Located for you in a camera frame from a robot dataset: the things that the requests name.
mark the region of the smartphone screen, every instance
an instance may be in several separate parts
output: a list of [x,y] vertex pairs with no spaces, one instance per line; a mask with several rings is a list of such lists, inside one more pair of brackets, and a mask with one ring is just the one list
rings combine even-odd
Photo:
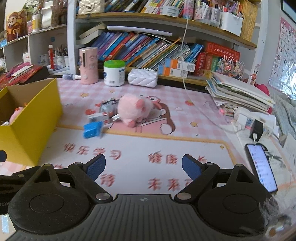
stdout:
[[247,148],[261,184],[268,192],[275,192],[277,190],[276,181],[262,146],[248,144]]

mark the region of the metal screw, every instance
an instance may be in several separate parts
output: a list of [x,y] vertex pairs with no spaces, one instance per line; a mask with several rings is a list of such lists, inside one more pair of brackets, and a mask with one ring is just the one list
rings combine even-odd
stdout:
[[97,195],[96,195],[96,199],[98,199],[98,200],[107,200],[107,199],[109,199],[110,198],[110,194],[109,193],[98,193]]
[[179,198],[180,200],[188,200],[191,198],[191,194],[187,192],[181,192],[177,194],[177,198]]

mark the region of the pig ear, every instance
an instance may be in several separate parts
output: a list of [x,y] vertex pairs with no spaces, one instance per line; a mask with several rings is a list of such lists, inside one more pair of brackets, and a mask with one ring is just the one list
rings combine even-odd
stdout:
[[140,99],[136,103],[136,108],[137,109],[142,109],[144,107],[144,105],[145,105],[145,101],[143,99]]

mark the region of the white jar with green lid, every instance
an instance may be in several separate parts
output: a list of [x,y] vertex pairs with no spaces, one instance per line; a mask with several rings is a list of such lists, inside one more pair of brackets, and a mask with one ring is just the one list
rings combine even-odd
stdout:
[[124,84],[126,78],[126,63],[123,60],[108,60],[104,62],[104,83],[116,87]]

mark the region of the yellow star print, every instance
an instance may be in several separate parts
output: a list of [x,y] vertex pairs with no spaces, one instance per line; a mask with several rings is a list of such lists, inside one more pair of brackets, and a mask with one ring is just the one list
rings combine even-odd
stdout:
[[87,97],[87,96],[89,96],[89,93],[82,93],[82,94],[80,95],[80,97],[82,97],[82,98]]
[[198,125],[197,125],[196,122],[191,122],[190,125],[191,125],[192,127],[198,127]]

